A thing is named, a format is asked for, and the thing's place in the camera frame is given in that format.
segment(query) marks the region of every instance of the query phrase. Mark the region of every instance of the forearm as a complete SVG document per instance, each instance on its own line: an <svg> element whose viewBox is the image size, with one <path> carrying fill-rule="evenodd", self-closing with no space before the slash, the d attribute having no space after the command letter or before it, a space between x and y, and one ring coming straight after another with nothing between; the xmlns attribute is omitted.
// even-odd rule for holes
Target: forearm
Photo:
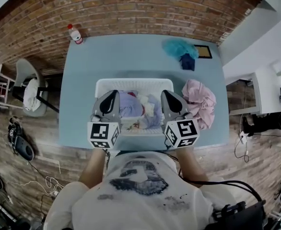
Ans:
<svg viewBox="0 0 281 230"><path fill-rule="evenodd" d="M179 148L176 149L176 155L179 160L183 178L190 181L205 181L209 179L196 160L192 148ZM193 184L196 187L201 187L202 185Z"/></svg>
<svg viewBox="0 0 281 230"><path fill-rule="evenodd" d="M93 149L93 153L84 168L79 182L84 183L88 188L93 188L102 182L105 163L105 152L102 149Z"/></svg>

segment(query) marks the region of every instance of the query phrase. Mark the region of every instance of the brick wall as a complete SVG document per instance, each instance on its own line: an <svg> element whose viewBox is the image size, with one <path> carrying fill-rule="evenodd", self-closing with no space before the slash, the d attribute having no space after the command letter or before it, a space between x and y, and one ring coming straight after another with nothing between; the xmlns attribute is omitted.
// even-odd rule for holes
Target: brick wall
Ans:
<svg viewBox="0 0 281 230"><path fill-rule="evenodd" d="M0 63L39 59L43 74L63 71L67 25L83 36L163 34L220 44L261 0L9 0L0 9Z"/></svg>

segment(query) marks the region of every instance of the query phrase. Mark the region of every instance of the pink cloth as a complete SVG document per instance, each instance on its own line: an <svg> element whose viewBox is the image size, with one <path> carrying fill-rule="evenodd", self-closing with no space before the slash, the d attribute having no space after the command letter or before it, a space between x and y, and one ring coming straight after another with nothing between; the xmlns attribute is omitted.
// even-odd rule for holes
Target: pink cloth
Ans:
<svg viewBox="0 0 281 230"><path fill-rule="evenodd" d="M182 89L188 109L197 119L200 129L211 128L214 121L216 97L213 92L196 80L188 80Z"/></svg>

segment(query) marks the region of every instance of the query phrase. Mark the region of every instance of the laundry basket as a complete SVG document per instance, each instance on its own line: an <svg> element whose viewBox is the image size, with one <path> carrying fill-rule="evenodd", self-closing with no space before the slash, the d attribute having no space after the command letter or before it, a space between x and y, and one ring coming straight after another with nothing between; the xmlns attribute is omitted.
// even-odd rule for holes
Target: laundry basket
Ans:
<svg viewBox="0 0 281 230"><path fill-rule="evenodd" d="M100 98L105 93L112 90L137 91L139 94L152 94L158 101L161 101L161 93L163 90L174 91L174 86L169 79L100 79L96 84L95 98ZM128 127L136 123L143 117L123 117L121 123L124 127ZM124 129L121 134L125 136L162 136L162 128L157 129Z"/></svg>

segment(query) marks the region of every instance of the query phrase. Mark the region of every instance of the plastic bottle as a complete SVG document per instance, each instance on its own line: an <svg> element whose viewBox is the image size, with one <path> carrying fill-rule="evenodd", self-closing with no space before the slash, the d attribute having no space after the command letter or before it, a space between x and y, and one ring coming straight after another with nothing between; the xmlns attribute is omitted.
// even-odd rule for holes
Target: plastic bottle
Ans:
<svg viewBox="0 0 281 230"><path fill-rule="evenodd" d="M72 24L68 25L68 32L70 37L74 40L76 44L81 44L83 42L83 38L80 32L77 29L73 28Z"/></svg>

